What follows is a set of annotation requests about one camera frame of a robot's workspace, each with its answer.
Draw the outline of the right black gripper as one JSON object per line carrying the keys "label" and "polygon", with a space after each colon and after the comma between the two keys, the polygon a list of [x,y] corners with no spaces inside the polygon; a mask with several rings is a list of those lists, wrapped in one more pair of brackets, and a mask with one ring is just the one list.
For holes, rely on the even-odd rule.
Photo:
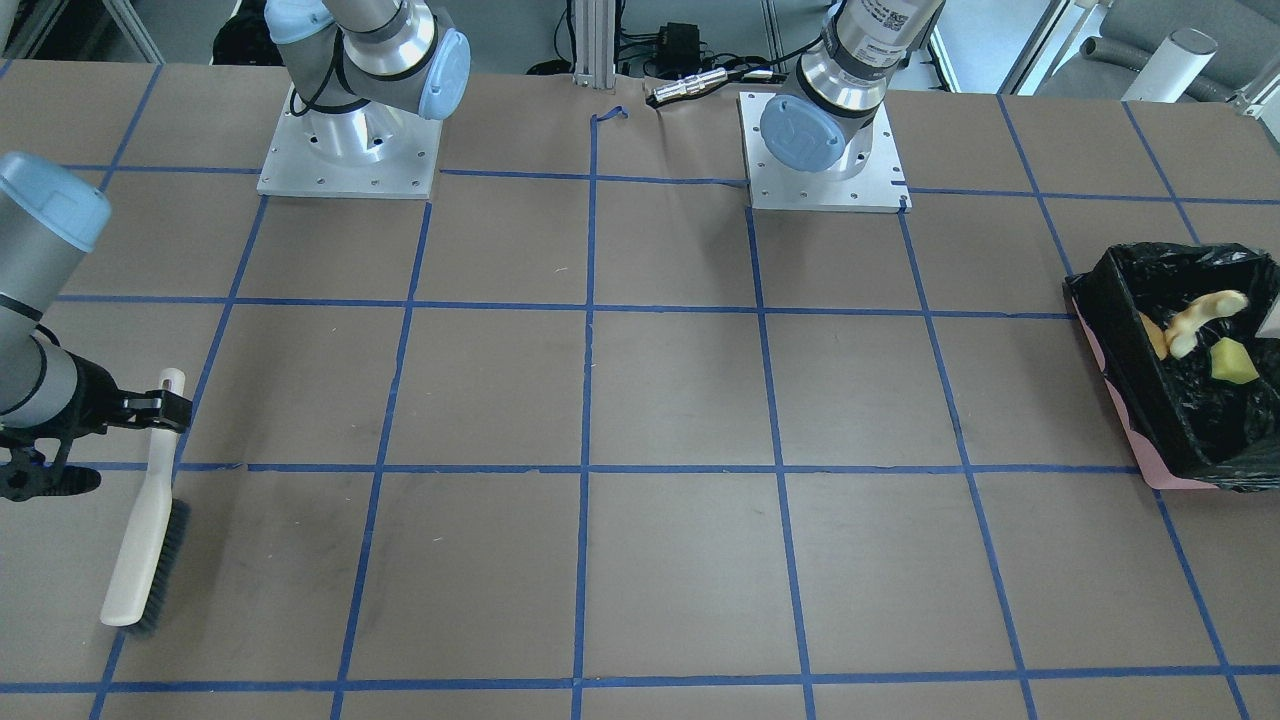
{"label": "right black gripper", "polygon": [[104,368],[65,350],[19,350],[3,364],[1,493],[14,502],[96,489],[99,471],[67,465],[70,445],[110,427],[189,429],[192,402],[174,380],[120,389]]}

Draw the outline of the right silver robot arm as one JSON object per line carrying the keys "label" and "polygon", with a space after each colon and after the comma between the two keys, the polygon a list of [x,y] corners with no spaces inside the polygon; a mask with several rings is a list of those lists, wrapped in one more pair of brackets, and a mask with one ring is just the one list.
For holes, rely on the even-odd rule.
{"label": "right silver robot arm", "polygon": [[[323,156],[338,120],[374,120],[365,152],[383,158],[394,118],[444,120],[471,72],[468,37],[425,1],[265,1],[262,24],[291,73],[289,114],[315,127]],[[42,324],[111,214],[99,190],[28,152],[3,158],[3,497],[14,502],[96,489],[93,469],[68,461],[81,437],[111,427],[189,429],[177,389],[131,392],[65,351]]]}

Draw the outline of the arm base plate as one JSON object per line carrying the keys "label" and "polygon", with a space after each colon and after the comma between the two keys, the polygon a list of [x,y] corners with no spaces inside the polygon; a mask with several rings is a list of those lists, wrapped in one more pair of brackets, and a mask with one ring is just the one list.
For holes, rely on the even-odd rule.
{"label": "arm base plate", "polygon": [[442,120],[378,102],[342,115],[282,109],[259,173],[264,196],[429,200]]}
{"label": "arm base plate", "polygon": [[844,152],[819,172],[786,165],[768,147],[764,118],[774,95],[741,92],[739,110],[751,206],[765,210],[906,213],[913,208],[895,132],[886,105],[874,120],[852,133],[832,135],[822,127],[815,137]]}

